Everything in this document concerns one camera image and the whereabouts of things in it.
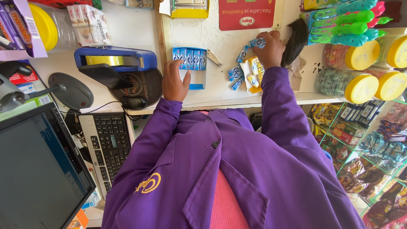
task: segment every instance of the monitor screen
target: monitor screen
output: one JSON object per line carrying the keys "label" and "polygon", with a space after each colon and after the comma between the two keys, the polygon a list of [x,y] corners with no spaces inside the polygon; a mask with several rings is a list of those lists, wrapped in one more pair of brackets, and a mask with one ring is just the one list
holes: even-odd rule
{"label": "monitor screen", "polygon": [[55,112],[34,111],[0,125],[0,228],[61,228],[94,189]]}

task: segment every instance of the barcode label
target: barcode label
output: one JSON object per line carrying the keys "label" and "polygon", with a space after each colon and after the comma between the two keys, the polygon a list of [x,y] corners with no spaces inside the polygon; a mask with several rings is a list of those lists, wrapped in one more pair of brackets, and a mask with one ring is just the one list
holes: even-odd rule
{"label": "barcode label", "polygon": [[39,33],[38,33],[37,26],[35,25],[34,19],[29,18],[29,17],[25,17],[25,18],[26,18],[26,22],[28,25],[28,29],[30,30],[30,33],[31,33],[31,36],[33,37],[33,39],[41,39],[41,37],[39,36]]}
{"label": "barcode label", "polygon": [[101,33],[102,39],[104,41],[104,40],[106,40],[106,35],[105,35],[105,32],[103,31],[102,21],[100,19],[96,19],[96,21],[98,22],[99,32]]}
{"label": "barcode label", "polygon": [[48,97],[48,95],[45,95],[45,96],[40,97],[40,98],[38,98],[38,99],[39,99],[39,102],[41,103],[41,105],[44,105],[44,104],[46,104],[46,103],[50,103],[50,102],[51,102],[51,100],[50,100],[50,98]]}

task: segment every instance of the glass display case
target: glass display case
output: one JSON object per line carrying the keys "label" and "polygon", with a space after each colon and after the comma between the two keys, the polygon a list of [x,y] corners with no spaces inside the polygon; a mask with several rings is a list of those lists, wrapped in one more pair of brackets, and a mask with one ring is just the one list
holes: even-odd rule
{"label": "glass display case", "polygon": [[313,134],[367,228],[407,228],[407,103],[320,103]]}

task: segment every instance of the yellow embroidered logo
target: yellow embroidered logo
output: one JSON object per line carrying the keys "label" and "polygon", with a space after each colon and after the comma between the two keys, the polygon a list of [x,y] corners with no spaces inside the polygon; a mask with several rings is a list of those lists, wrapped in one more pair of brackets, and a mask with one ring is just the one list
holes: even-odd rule
{"label": "yellow embroidered logo", "polygon": [[161,182],[161,175],[159,174],[159,173],[157,173],[157,172],[155,172],[155,173],[153,173],[151,176],[150,176],[150,178],[148,178],[146,181],[143,181],[143,182],[141,182],[139,185],[138,185],[138,187],[136,188],[136,191],[134,192],[134,193],[136,193],[136,192],[138,192],[138,190],[142,187],[143,189],[141,190],[141,193],[147,193],[147,192],[151,192],[151,191],[153,191],[154,189],[156,189],[157,187],[158,187],[158,185],[160,184],[160,182]]}

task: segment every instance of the purple coat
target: purple coat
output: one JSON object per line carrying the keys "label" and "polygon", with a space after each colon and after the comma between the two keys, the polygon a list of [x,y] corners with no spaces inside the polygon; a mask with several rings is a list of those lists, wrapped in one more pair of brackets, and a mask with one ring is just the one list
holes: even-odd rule
{"label": "purple coat", "polygon": [[242,109],[181,112],[161,99],[107,195],[103,229],[209,229],[218,169],[250,228],[365,228],[297,105],[269,68],[262,134]]}

